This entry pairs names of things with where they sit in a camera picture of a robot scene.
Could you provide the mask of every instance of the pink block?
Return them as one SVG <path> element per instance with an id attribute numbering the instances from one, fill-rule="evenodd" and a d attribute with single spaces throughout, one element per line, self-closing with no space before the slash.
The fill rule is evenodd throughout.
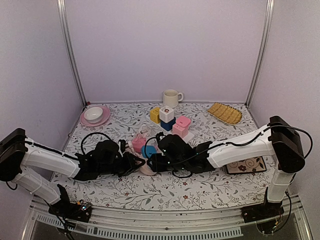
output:
<path id="1" fill-rule="evenodd" d="M 180 116 L 175 120 L 175 123 L 180 127 L 187 129 L 191 123 L 191 119 L 186 116 Z"/>
<path id="2" fill-rule="evenodd" d="M 141 153 L 141 148 L 146 144 L 147 139 L 146 138 L 139 138 L 139 139 L 133 139 L 132 140 L 132 146 L 133 149 L 137 153 Z"/>
<path id="3" fill-rule="evenodd" d="M 182 139 L 188 135 L 188 132 L 189 132 L 188 128 L 181 127 L 177 124 L 174 124 L 172 127 L 172 134 L 176 134 L 180 136 L 180 138 Z"/>

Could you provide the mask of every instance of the white wall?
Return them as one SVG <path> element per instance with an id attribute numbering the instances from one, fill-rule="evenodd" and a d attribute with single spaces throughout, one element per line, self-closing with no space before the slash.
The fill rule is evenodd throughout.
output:
<path id="1" fill-rule="evenodd" d="M 66 1 L 72 45 L 91 102 L 245 102 L 266 0 Z"/>
<path id="2" fill-rule="evenodd" d="M 15 128 L 60 149 L 81 112 L 56 0 L 0 3 L 0 139 Z M 21 238 L 31 195 L 0 182 L 0 239 Z"/>
<path id="3" fill-rule="evenodd" d="M 275 1 L 270 36 L 251 111 L 266 124 L 279 115 L 307 130 L 314 148 L 295 186 L 314 239 L 320 239 L 320 1 Z M 301 134 L 303 149 L 308 138 Z"/>

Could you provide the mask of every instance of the cube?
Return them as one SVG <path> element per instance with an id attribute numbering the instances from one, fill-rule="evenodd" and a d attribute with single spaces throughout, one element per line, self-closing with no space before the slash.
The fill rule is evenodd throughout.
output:
<path id="1" fill-rule="evenodd" d="M 160 123 L 159 110 L 160 107 L 155 107 L 150 111 L 150 120 L 155 122 L 156 124 Z"/>
<path id="2" fill-rule="evenodd" d="M 176 118 L 173 117 L 173 119 L 169 122 L 164 122 L 161 120 L 160 125 L 162 128 L 164 128 L 165 130 L 167 130 L 169 132 L 175 123 L 176 123 Z"/>
<path id="3" fill-rule="evenodd" d="M 179 126 L 177 123 L 175 123 L 173 126 L 172 126 L 172 134 L 176 134 L 178 136 L 180 136 L 180 138 L 184 138 L 185 136 L 188 135 L 188 128 L 184 128 L 182 126 Z"/>
<path id="4" fill-rule="evenodd" d="M 146 148 L 145 146 L 141 148 L 141 152 L 144 158 L 150 158 L 152 154 L 157 153 L 157 150 L 154 146 L 147 145 Z"/>
<path id="5" fill-rule="evenodd" d="M 162 122 L 167 124 L 174 119 L 175 111 L 169 106 L 164 106 L 159 110 L 159 117 Z"/>
<path id="6" fill-rule="evenodd" d="M 187 129 L 191 123 L 191 119 L 186 116 L 180 116 L 176 119 L 175 124 Z"/>
<path id="7" fill-rule="evenodd" d="M 131 141 L 133 149 L 137 152 L 137 153 L 141 153 L 141 149 L 142 147 L 146 144 L 147 139 L 145 138 L 139 138 L 139 139 L 133 139 Z"/>

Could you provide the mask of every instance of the bowl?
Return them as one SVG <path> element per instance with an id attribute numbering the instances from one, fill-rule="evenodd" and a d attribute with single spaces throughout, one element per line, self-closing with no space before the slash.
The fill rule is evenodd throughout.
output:
<path id="1" fill-rule="evenodd" d="M 90 107 L 84 112 L 84 118 L 88 123 L 96 124 L 103 118 L 103 109 L 98 106 Z"/>

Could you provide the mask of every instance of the mug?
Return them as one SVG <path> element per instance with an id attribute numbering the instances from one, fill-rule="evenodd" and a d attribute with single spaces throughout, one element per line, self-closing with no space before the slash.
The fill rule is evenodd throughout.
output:
<path id="1" fill-rule="evenodd" d="M 175 108 L 178 103 L 184 99 L 184 94 L 182 92 L 177 92 L 176 90 L 165 90 L 163 92 L 163 105 L 169 106 L 170 108 Z"/>

